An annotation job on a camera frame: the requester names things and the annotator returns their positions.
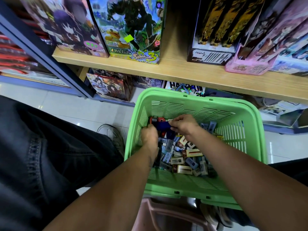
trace pink packaging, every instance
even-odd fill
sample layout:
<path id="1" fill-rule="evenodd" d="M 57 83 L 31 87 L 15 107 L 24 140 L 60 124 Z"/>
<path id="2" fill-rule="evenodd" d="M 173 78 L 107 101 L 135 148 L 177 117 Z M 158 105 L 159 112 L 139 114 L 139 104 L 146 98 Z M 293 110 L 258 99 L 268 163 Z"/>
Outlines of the pink packaging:
<path id="1" fill-rule="evenodd" d="M 275 58 L 270 60 L 269 62 L 260 62 L 255 60 L 240 60 L 238 59 L 238 51 L 242 45 L 239 45 L 234 57 L 227 62 L 225 65 L 225 71 L 231 73 L 244 73 L 244 74 L 251 74 L 251 75 L 262 75 L 267 72 L 269 69 L 272 68 Z"/>
<path id="2" fill-rule="evenodd" d="M 260 59 L 261 62 L 268 62 L 270 59 L 281 53 L 286 48 L 294 45 L 301 37 L 308 33 L 308 19 L 290 32 L 282 41 L 267 51 Z"/>
<path id="3" fill-rule="evenodd" d="M 260 59 L 274 45 L 282 41 L 288 33 L 308 17 L 308 0 L 294 0 L 281 14 L 277 24 L 268 35 L 252 50 L 247 57 L 250 60 Z"/>

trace jeans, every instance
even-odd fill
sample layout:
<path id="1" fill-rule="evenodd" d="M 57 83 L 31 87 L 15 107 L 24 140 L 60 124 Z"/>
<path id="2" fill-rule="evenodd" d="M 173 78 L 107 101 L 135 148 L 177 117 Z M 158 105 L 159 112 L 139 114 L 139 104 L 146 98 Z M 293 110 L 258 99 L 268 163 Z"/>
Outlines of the jeans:
<path id="1" fill-rule="evenodd" d="M 294 178 L 296 181 L 308 186 L 308 158 L 291 160 L 281 163 L 269 164 L 270 167 Z M 254 226 L 245 212 L 225 208 L 227 216 L 235 223 L 242 226 Z"/>
<path id="2" fill-rule="evenodd" d="M 0 96 L 0 230 L 42 230 L 123 162 L 111 140 Z"/>

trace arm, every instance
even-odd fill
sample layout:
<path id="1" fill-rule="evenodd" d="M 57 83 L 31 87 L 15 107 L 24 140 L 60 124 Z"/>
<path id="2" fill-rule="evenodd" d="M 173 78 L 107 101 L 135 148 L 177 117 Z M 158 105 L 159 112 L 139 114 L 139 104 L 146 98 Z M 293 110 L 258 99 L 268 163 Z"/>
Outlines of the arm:
<path id="1" fill-rule="evenodd" d="M 143 146 L 62 211 L 44 231 L 131 231 L 158 153 L 153 125 L 141 132 Z"/>
<path id="2" fill-rule="evenodd" d="M 260 230 L 308 230 L 308 187 L 223 143 L 191 115 L 169 123 L 206 156 Z"/>

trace white tiled floor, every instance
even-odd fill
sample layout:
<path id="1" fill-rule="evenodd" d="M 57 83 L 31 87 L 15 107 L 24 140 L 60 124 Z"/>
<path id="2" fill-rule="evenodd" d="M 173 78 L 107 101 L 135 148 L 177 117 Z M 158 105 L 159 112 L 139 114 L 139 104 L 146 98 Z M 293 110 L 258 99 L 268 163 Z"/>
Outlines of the white tiled floor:
<path id="1" fill-rule="evenodd" d="M 133 107 L 99 102 L 61 93 L 0 83 L 0 95 L 41 109 L 60 119 L 96 131 L 102 124 L 115 125 L 127 138 Z M 266 132 L 268 163 L 308 157 L 308 135 L 290 136 Z M 256 230 L 251 227 L 232 230 Z"/>

